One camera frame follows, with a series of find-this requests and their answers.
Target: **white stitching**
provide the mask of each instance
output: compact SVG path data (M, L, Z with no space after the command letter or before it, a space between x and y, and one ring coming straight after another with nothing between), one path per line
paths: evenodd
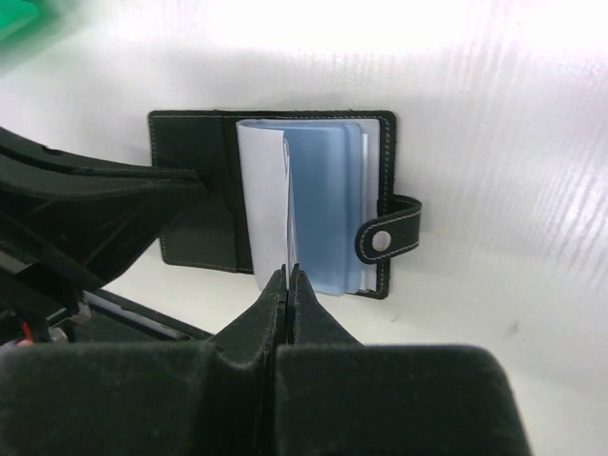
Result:
M365 231L363 232L363 234L361 235L361 238L359 239L359 250L360 250L361 255L363 256L363 258L368 259L368 260L370 260L370 261L375 261L375 260L378 260L378 259L382 259L382 258L386 258L386 257L390 257L390 256L395 256L395 255L397 255L397 254L399 254L399 253L401 253L401 252L405 252L407 249L411 249L411 248L416 247L416 246L418 245L418 241L416 241L416 242L414 242L413 244L410 244L410 245L408 245L408 246L406 246L406 247L402 247L402 248L400 248L400 249L397 249L397 250L393 250L393 251L391 251L391 252L388 252L387 254L384 254L384 255L381 255L381 256L369 257L369 256L367 256L367 255L365 254L365 250L364 250L364 247L363 247L363 243L364 243L364 241L365 241L365 236L366 236L366 234L367 234L367 233L368 233L370 230L372 230L372 229L374 229L374 228L377 228L378 226L388 225L388 224L390 224L390 223L397 222L397 221L399 221L399 220L410 219L410 218L412 218L412 217L419 216L421 213L422 213L422 211L417 211L417 212L414 212L413 214L407 214L406 216L402 216L402 217L399 217L399 218L392 218L392 219L390 219L390 220L384 220L384 221L381 221L381 222L379 222L379 223L373 223L373 224L371 224L370 226L368 226L368 227L365 229Z
M383 184L383 198L382 198L382 212L383 215L385 215L387 213L388 210L388 205L389 205L389 159L390 159L390 123L389 121L383 117L383 116L344 116L344 115L338 115L336 114L335 116L263 116L263 115L251 115L251 116L242 116L242 115L223 115L223 114L218 114L218 115L213 115L213 114L153 114L152 116L150 116L148 118L148 123L150 126L150 140L152 142L152 160L153 163L156 164L156 160L157 160L157 155L156 155L156 138L154 136L154 126L153 126L153 119L167 119L167 118L180 118L180 119L189 119L189 118L206 118L206 119L286 119L286 120L298 120L298 119L377 119L379 121L383 121L384 122L384 126L385 126L385 158L384 158L384 184ZM163 249L163 255L164 255L164 237L161 236L161 248ZM363 252L363 249L361 249L361 252L363 254L363 256L365 258L367 258L365 256L365 253ZM390 255L394 255L396 254L396 252L391 252L389 254ZM376 259L380 259L383 256L380 256L378 258L368 258L369 260L376 260ZM209 266L209 267L216 267L216 268L223 268L222 266L214 266L214 265L205 265L205 264L200 264L202 266ZM380 281L380 289L373 292L373 291L367 291L367 292L360 292L360 294L364 294L364 295L381 295L384 292L384 277L385 277L385 265L380 263L378 265L376 265L378 271L380 272L380 277L379 277L379 281Z

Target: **green object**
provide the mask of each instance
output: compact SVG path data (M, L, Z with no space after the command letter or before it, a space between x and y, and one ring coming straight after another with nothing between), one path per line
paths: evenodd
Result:
M40 15L38 8L23 0L0 0L0 40L23 28Z

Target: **leather wallet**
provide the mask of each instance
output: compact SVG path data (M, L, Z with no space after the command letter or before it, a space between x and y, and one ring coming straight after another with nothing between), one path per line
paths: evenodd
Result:
M390 259L418 246L422 203L393 193L391 112L163 110L148 121L153 165L194 170L208 191L162 232L168 264L255 269L266 283L265 262L280 267L269 258L292 260L321 293L382 299Z

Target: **white backdrop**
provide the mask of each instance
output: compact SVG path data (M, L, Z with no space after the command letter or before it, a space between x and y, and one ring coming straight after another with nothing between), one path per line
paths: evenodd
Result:
M469 343L540 455L608 446L608 28L595 0L88 0L0 54L0 124L149 163L157 108L393 110L421 247L385 301L322 297L362 341ZM162 263L109 290L216 332L254 280Z

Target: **white paper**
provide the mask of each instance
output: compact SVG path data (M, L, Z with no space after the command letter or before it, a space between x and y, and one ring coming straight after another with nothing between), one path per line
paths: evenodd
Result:
M254 273L263 289L288 258L289 164L282 131L238 123L237 134Z

